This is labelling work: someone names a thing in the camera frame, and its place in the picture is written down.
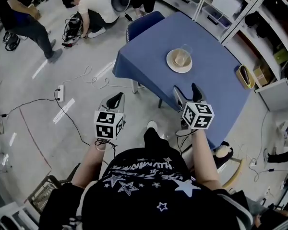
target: yellow container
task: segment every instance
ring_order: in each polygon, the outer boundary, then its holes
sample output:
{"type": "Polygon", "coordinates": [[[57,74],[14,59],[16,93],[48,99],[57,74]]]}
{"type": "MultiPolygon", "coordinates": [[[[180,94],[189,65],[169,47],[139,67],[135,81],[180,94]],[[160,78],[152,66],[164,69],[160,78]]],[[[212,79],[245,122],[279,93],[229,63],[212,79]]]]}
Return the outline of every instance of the yellow container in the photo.
{"type": "Polygon", "coordinates": [[[238,79],[240,80],[241,84],[243,85],[243,87],[247,90],[247,89],[252,89],[254,88],[255,86],[255,80],[254,78],[252,77],[251,73],[249,72],[249,70],[245,67],[246,69],[246,72],[248,74],[248,77],[249,77],[249,80],[250,80],[250,87],[247,85],[246,81],[244,80],[244,78],[242,77],[242,74],[241,74],[241,67],[240,66],[238,68],[238,70],[236,71],[236,75],[238,77],[238,79]]]}

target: glass cup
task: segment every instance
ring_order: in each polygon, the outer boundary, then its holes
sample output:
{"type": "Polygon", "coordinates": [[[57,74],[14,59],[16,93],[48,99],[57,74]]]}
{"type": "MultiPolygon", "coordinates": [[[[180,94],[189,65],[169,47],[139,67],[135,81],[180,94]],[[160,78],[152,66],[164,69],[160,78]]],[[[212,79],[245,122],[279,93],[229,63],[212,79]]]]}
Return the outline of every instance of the glass cup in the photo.
{"type": "Polygon", "coordinates": [[[187,44],[184,44],[180,47],[178,54],[175,58],[175,63],[179,65],[180,67],[183,67],[189,57],[191,57],[192,54],[192,48],[188,46],[187,44]]]}

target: white t-shirt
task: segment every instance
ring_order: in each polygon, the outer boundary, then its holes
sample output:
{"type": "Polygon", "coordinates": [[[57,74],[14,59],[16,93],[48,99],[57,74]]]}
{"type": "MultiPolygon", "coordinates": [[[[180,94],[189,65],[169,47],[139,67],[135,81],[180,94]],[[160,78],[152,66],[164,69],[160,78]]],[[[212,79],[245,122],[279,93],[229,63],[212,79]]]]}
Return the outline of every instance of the white t-shirt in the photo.
{"type": "Polygon", "coordinates": [[[119,16],[112,8],[111,0],[80,0],[78,4],[79,13],[85,14],[87,10],[99,13],[106,23],[114,22],[119,16]]]}

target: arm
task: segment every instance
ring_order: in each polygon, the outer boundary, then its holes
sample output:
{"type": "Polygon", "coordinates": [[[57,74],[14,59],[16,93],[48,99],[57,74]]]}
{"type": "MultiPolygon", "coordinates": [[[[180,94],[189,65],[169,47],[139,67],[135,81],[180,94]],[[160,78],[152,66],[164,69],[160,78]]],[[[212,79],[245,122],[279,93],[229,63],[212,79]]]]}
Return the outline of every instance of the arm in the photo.
{"type": "Polygon", "coordinates": [[[96,147],[98,147],[99,150],[105,150],[106,145],[101,144],[97,146],[95,145],[95,141],[97,141],[96,138],[93,140],[87,154],[72,178],[72,184],[75,186],[86,188],[91,181],[98,180],[99,178],[105,152],[98,151],[96,147]]]}
{"type": "Polygon", "coordinates": [[[85,37],[88,31],[88,28],[90,26],[90,16],[88,15],[88,12],[81,14],[82,20],[83,20],[83,33],[81,37],[85,37]]]}
{"type": "Polygon", "coordinates": [[[15,10],[15,11],[21,12],[21,13],[30,14],[33,18],[36,18],[38,16],[38,14],[39,14],[38,12],[35,13],[33,10],[31,10],[28,7],[24,6],[18,0],[8,0],[8,4],[11,7],[12,10],[15,10]]]}
{"type": "Polygon", "coordinates": [[[197,130],[192,134],[195,179],[211,190],[221,189],[216,164],[208,145],[206,134],[197,130]]]}

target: power strip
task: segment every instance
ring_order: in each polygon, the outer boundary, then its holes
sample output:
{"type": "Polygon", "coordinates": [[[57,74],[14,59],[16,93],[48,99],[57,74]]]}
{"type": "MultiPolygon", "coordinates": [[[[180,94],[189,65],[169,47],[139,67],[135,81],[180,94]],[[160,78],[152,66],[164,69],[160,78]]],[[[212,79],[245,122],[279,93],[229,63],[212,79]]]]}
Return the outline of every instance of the power strip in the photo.
{"type": "Polygon", "coordinates": [[[58,91],[58,98],[59,98],[58,102],[63,102],[64,101],[64,85],[63,84],[59,85],[58,89],[59,89],[59,91],[58,91]]]}

